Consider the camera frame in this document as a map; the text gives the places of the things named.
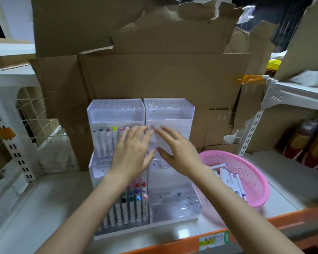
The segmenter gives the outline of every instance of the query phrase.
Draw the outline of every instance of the label sticker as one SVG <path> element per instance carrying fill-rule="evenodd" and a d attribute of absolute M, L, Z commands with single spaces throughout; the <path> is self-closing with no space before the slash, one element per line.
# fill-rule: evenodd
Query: label sticker
<path fill-rule="evenodd" d="M 229 231 L 210 234 L 199 238 L 199 251 L 229 244 Z"/>

